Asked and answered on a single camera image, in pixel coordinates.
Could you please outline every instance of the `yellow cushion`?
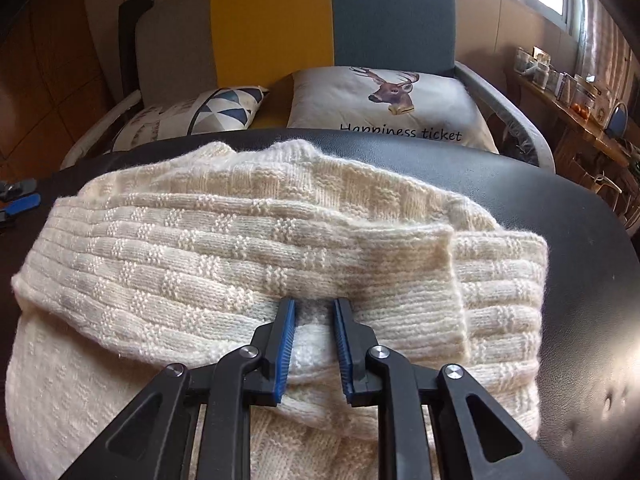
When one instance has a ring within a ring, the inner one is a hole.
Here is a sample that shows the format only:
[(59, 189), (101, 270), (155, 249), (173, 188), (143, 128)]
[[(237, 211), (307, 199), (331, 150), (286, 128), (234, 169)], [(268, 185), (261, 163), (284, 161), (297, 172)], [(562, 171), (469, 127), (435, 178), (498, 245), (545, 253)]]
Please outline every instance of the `yellow cushion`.
[(332, 0), (211, 0), (211, 35), (219, 86), (334, 64)]
[(286, 128), (292, 102), (293, 76), (287, 75), (271, 85), (249, 129)]

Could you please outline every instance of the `glass jar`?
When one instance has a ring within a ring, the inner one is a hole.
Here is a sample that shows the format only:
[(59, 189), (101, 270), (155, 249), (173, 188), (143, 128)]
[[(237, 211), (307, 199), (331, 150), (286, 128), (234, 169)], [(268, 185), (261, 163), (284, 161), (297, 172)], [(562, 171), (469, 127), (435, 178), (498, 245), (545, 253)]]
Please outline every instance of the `glass jar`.
[(529, 68), (533, 64), (533, 57), (524, 51), (524, 49), (519, 48), (516, 52), (516, 60), (513, 65), (513, 69), (519, 74), (524, 73), (524, 71)]
[(558, 101), (569, 108), (571, 106), (571, 103), (574, 102), (574, 94), (577, 86), (578, 82), (573, 77), (571, 77), (567, 73), (562, 74), (562, 85), (560, 87), (560, 95), (558, 96)]
[(546, 83), (549, 81), (549, 65), (538, 62), (536, 71), (533, 73), (533, 84), (541, 90), (546, 89)]
[(553, 68), (549, 70), (549, 81), (546, 83), (546, 89), (556, 97), (558, 97), (560, 93), (560, 83), (562, 82), (560, 76), (560, 73), (556, 72)]
[(596, 104), (596, 97), (584, 86), (578, 84), (575, 89), (574, 99), (571, 103), (571, 110), (580, 115), (585, 121), (591, 116), (591, 111)]

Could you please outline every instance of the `teal cushion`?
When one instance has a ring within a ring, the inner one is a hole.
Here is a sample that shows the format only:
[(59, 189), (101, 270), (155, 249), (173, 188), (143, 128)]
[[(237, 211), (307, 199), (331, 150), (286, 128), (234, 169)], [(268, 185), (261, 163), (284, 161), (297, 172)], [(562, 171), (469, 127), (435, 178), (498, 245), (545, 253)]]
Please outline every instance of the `teal cushion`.
[(456, 0), (332, 0), (337, 66), (452, 75)]

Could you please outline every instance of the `deer pillow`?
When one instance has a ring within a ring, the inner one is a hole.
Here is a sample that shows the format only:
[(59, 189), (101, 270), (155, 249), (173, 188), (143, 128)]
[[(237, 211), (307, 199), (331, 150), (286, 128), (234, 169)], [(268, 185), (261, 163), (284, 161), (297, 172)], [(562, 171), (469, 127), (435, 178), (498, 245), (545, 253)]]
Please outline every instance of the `deer pillow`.
[(444, 140), (498, 153), (473, 99), (457, 79), (329, 66), (294, 75), (287, 128), (324, 128)]

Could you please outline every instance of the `throw pillow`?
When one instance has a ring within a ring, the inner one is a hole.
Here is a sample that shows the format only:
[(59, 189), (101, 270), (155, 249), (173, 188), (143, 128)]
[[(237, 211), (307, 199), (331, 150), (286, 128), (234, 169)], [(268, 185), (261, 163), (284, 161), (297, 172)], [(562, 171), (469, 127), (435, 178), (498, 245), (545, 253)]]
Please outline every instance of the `throw pillow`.
[(498, 153), (464, 85), (417, 72), (353, 66), (296, 72), (287, 127), (444, 140)]
[(125, 152), (154, 140), (245, 130), (267, 92), (261, 86), (219, 88), (168, 108), (149, 106), (120, 130), (112, 151)]

